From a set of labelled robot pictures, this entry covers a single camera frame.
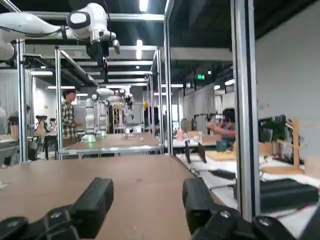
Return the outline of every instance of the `plaid shirt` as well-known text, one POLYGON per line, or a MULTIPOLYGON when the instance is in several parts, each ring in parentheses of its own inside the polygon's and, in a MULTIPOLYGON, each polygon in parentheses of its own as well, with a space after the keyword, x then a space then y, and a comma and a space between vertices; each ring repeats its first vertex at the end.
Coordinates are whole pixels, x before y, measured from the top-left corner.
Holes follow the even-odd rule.
POLYGON ((63 136, 68 138, 77 137, 77 126, 75 122, 75 110, 74 106, 66 101, 61 106, 61 118, 63 136))

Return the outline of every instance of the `pink bottle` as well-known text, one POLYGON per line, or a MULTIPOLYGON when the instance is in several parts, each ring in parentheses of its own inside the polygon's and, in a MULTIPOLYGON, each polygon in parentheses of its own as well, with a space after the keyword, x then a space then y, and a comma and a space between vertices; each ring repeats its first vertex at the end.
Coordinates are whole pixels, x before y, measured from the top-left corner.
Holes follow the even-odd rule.
POLYGON ((185 132, 182 129, 179 129, 177 132, 177 139, 183 141, 185 139, 185 132))

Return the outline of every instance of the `cable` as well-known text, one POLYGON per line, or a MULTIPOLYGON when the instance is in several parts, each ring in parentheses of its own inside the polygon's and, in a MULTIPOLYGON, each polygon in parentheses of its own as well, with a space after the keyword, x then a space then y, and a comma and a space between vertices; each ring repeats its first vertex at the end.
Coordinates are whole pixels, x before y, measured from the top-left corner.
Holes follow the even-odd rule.
POLYGON ((6 27, 6 26, 0 26, 0 29, 7 31, 7 32, 15 32, 15 33, 20 33, 20 34, 24 34, 26 37, 33 37, 33 38, 42 38, 42 37, 47 37, 50 36, 52 34, 56 34, 59 32, 63 31, 63 28, 60 27, 59 29, 57 29, 56 31, 52 31, 52 32, 48 32, 48 33, 30 33, 30 32, 24 32, 24 31, 20 31, 20 30, 16 30, 10 27, 6 27))

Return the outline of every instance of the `wooden tabletop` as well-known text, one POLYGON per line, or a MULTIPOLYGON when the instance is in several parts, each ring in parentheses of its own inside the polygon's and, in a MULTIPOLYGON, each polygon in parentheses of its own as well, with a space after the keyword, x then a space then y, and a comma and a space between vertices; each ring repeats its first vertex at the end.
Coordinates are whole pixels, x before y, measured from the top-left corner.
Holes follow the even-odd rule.
POLYGON ((114 201, 97 240, 188 240, 183 181, 191 173, 176 158, 132 155, 51 160, 0 169, 0 220, 74 203, 95 177, 112 178, 114 201))
POLYGON ((153 137, 149 132, 132 133, 128 139, 123 139, 123 134, 107 134, 106 137, 95 137, 96 142, 78 142, 70 145, 67 149, 82 150, 82 149, 101 149, 115 147, 132 147, 132 146, 154 146, 160 142, 153 137))

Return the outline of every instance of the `exit sign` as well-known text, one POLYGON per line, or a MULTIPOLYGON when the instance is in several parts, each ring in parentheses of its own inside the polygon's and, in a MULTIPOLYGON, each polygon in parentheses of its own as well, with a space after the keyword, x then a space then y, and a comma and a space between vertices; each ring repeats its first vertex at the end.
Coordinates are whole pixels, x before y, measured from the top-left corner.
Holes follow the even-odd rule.
POLYGON ((205 75, 198 74, 198 80, 205 80, 205 75))

